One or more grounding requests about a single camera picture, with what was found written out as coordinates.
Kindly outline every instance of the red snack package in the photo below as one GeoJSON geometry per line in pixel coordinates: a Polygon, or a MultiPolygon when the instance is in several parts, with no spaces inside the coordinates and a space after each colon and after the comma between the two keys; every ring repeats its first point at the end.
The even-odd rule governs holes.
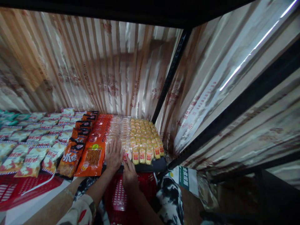
{"type": "Polygon", "coordinates": [[[70,178],[73,177],[82,155],[84,145],[84,143],[70,141],[56,172],[70,178]]]}

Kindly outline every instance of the store shelf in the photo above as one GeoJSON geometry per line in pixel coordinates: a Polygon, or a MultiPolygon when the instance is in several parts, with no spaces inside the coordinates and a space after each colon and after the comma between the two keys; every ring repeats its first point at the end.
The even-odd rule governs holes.
{"type": "MultiPolygon", "coordinates": [[[[137,173],[162,173],[167,169],[166,159],[163,157],[159,160],[152,161],[152,165],[138,164],[135,166],[137,173]]],[[[106,170],[106,165],[103,165],[102,173],[106,170]]],[[[122,173],[124,166],[122,165],[118,173],[122,173]]]]}

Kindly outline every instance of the black metal frame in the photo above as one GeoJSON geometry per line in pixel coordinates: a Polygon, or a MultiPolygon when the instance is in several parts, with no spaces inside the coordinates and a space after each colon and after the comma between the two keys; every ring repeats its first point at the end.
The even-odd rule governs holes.
{"type": "MultiPolygon", "coordinates": [[[[184,29],[152,118],[152,122],[155,123],[191,35],[192,28],[253,1],[254,0],[131,1],[129,3],[127,2],[126,5],[123,5],[120,4],[120,1],[116,0],[105,2],[76,2],[71,0],[0,0],[0,6],[184,29]]],[[[207,141],[216,136],[244,111],[294,72],[298,68],[297,62],[300,61],[299,42],[299,40],[296,41],[198,137],[196,137],[180,153],[180,155],[169,164],[169,170],[180,165],[207,141]]],[[[160,173],[159,177],[165,175],[167,172],[168,170],[160,173]]]]}

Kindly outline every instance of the plastic wrapping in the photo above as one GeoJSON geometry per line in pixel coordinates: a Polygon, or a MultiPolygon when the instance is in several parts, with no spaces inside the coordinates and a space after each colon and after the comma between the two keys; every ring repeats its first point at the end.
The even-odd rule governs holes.
{"type": "Polygon", "coordinates": [[[58,140],[49,150],[45,156],[44,161],[42,162],[42,170],[51,174],[54,174],[56,171],[57,160],[65,152],[67,148],[67,142],[59,142],[58,140]]]}
{"type": "Polygon", "coordinates": [[[49,145],[31,147],[22,168],[16,173],[15,177],[38,177],[41,162],[50,148],[49,145]]]}

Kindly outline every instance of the person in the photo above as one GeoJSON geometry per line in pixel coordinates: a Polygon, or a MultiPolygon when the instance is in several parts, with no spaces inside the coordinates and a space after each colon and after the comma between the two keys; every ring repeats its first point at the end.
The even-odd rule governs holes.
{"type": "Polygon", "coordinates": [[[122,162],[124,164],[123,187],[128,199],[138,212],[141,222],[143,224],[183,224],[181,191],[173,179],[164,177],[158,181],[158,191],[151,206],[139,189],[135,165],[129,160],[128,156],[126,156],[126,161],[123,161],[123,157],[124,151],[120,155],[120,148],[117,147],[117,140],[114,139],[111,144],[107,145],[106,170],[88,188],[86,193],[73,203],[57,225],[93,224],[97,212],[96,207],[99,206],[105,189],[122,162]]]}

